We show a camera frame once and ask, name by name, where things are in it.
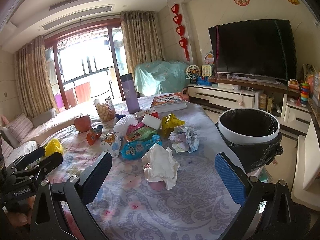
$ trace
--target black television screen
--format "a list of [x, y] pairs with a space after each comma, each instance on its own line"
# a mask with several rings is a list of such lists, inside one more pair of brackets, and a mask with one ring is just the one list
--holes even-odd
[[209, 34], [217, 72], [296, 79], [296, 52], [288, 20], [229, 23], [209, 28]]

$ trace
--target metal screw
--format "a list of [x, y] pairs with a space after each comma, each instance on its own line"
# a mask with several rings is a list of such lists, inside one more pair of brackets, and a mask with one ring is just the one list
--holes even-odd
[[47, 185], [48, 184], [48, 181], [45, 179], [45, 180], [43, 180], [43, 181], [41, 181], [41, 186], [45, 186], [45, 185]]
[[70, 178], [70, 182], [72, 182], [72, 183], [76, 182], [77, 180], [78, 180], [78, 177], [77, 177], [77, 176], [72, 176], [72, 177]]
[[251, 182], [258, 182], [258, 178], [256, 177], [256, 176], [250, 176], [249, 177], [249, 180], [251, 181]]
[[281, 186], [287, 185], [287, 183], [286, 183], [283, 179], [279, 180], [279, 184], [280, 184]]

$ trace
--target beige patterned curtain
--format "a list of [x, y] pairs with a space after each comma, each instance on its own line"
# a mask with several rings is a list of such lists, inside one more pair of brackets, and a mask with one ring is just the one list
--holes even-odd
[[15, 53], [15, 76], [20, 105], [26, 116], [33, 118], [57, 108], [45, 63], [43, 36]]
[[121, 12], [120, 19], [129, 73], [134, 75], [134, 68], [138, 64], [163, 60], [156, 27], [158, 19], [154, 12]]

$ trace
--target book cover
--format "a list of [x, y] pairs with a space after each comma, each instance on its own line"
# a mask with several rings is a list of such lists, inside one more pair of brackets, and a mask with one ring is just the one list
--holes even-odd
[[151, 107], [169, 106], [179, 103], [185, 103], [181, 92], [173, 93], [170, 95], [157, 96], [153, 99]]

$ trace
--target beige wall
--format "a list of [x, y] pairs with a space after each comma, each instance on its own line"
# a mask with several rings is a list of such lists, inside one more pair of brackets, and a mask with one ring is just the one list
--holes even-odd
[[177, 35], [173, 28], [170, 9], [168, 6], [162, 8], [158, 12], [158, 20], [160, 25], [161, 40], [166, 61], [179, 60], [179, 55], [176, 46], [175, 35]]
[[192, 0], [187, 10], [194, 35], [198, 64], [212, 50], [208, 28], [231, 22], [254, 19], [290, 20], [297, 54], [298, 69], [312, 64], [320, 69], [320, 27], [307, 7], [300, 1], [293, 5], [288, 0], [250, 0], [239, 6], [234, 0]]
[[14, 55], [0, 48], [0, 113], [8, 120], [21, 114], [14, 76]]

